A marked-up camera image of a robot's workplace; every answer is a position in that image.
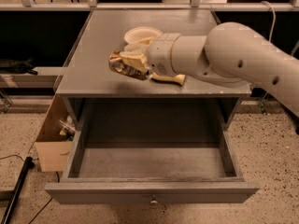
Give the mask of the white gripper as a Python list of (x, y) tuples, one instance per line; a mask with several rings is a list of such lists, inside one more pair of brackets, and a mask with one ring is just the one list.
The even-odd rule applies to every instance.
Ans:
[[(120, 56), (125, 64), (142, 73), (149, 70), (149, 62), (149, 66), (158, 76), (175, 77), (177, 73), (172, 67), (171, 58), (172, 48), (179, 37), (179, 33), (166, 33), (155, 39), (153, 36), (145, 37), (126, 45)], [(147, 56), (138, 49), (147, 50)]]

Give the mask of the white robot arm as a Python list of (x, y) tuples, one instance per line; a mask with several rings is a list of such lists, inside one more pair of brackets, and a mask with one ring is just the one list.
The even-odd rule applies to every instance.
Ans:
[(150, 37), (127, 45), (121, 57), (159, 76), (188, 75), (224, 87), (245, 80), (299, 116), (299, 60), (241, 23), (222, 23), (208, 35)]

